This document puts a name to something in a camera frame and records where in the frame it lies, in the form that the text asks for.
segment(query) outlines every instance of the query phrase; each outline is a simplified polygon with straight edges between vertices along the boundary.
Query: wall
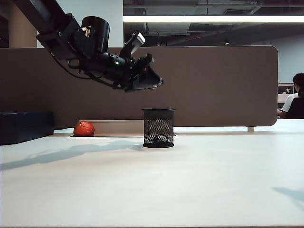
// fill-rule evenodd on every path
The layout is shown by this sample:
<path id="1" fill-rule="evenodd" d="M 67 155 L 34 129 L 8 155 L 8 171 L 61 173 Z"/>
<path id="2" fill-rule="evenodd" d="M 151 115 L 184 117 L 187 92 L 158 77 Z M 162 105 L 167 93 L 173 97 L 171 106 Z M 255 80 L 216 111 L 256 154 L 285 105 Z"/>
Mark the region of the wall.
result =
<path id="1" fill-rule="evenodd" d="M 79 25 L 86 16 L 96 16 L 110 24 L 109 47 L 124 45 L 123 0 L 57 0 L 65 13 L 72 13 Z"/>
<path id="2" fill-rule="evenodd" d="M 9 47 L 37 47 L 36 29 L 12 2 L 9 4 Z"/>
<path id="3" fill-rule="evenodd" d="M 273 45 L 277 48 L 279 82 L 292 82 L 295 74 L 304 72 L 304 35 L 266 40 L 252 45 Z"/>

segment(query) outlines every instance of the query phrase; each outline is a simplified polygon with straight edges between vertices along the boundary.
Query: black robotic arm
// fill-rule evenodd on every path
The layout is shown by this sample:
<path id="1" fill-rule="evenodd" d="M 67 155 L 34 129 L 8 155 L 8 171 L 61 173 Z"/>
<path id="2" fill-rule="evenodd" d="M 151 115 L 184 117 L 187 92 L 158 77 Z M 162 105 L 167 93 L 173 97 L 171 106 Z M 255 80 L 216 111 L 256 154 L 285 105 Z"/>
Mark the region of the black robotic arm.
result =
<path id="1" fill-rule="evenodd" d="M 102 18 L 89 16 L 79 26 L 72 14 L 65 14 L 56 0 L 14 0 L 17 7 L 37 29 L 37 39 L 65 71 L 60 60 L 78 69 L 78 78 L 92 79 L 113 89 L 134 91 L 156 88 L 163 84 L 150 67 L 151 54 L 138 60 L 132 57 L 144 37 L 133 34 L 120 55 L 107 52 L 110 26 Z"/>

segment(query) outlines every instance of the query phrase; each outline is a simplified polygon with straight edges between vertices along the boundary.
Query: brown partition panel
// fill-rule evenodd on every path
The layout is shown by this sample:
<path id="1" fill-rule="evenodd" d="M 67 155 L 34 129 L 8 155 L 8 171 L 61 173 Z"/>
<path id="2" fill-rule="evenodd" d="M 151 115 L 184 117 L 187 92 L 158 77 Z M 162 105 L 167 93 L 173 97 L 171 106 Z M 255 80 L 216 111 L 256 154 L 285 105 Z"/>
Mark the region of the brown partition panel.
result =
<path id="1" fill-rule="evenodd" d="M 0 111 L 50 110 L 64 127 L 79 119 L 143 119 L 142 108 L 175 108 L 175 126 L 275 123 L 274 47 L 145 47 L 134 56 L 146 53 L 164 85 L 125 93 L 73 78 L 43 48 L 0 49 Z"/>

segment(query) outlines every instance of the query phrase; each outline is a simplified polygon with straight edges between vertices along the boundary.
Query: orange fruit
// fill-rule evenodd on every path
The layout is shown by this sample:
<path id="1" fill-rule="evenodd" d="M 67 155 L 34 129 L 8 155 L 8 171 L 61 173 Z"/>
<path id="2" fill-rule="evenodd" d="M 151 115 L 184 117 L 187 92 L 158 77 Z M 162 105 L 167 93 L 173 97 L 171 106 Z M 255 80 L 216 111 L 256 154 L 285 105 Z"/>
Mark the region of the orange fruit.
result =
<path id="1" fill-rule="evenodd" d="M 89 121 L 80 121 L 74 127 L 74 136 L 94 136 L 95 128 Z"/>

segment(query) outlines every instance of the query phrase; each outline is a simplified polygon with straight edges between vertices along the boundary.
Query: mesh cup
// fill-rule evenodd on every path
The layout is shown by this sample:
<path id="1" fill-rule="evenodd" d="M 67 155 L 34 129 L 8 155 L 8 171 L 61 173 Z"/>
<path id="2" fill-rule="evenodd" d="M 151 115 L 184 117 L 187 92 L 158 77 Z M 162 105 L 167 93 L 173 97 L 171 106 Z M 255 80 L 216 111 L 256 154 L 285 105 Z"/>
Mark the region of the mesh cup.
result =
<path id="1" fill-rule="evenodd" d="M 173 144 L 173 121 L 175 109 L 143 109 L 144 147 L 166 148 Z"/>

